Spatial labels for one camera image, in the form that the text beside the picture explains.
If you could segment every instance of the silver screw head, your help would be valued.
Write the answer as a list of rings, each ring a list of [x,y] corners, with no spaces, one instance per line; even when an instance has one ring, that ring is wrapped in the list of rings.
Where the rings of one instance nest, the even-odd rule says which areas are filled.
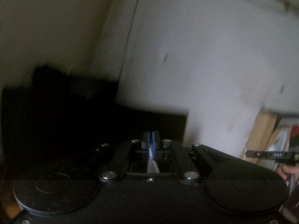
[[[276,219],[273,219],[269,222],[269,224],[279,224],[279,221]]]
[[[199,174],[197,172],[186,172],[184,173],[185,179],[193,180],[197,179],[199,177]]]
[[[116,173],[113,171],[106,171],[102,173],[102,178],[106,180],[115,179]]]
[[[169,140],[169,139],[165,139],[165,140],[163,140],[163,142],[162,142],[162,146],[163,146],[163,147],[169,147],[169,146],[170,146],[170,142],[171,142],[171,140]]]
[[[21,220],[21,224],[31,224],[31,220],[23,219],[23,220]]]

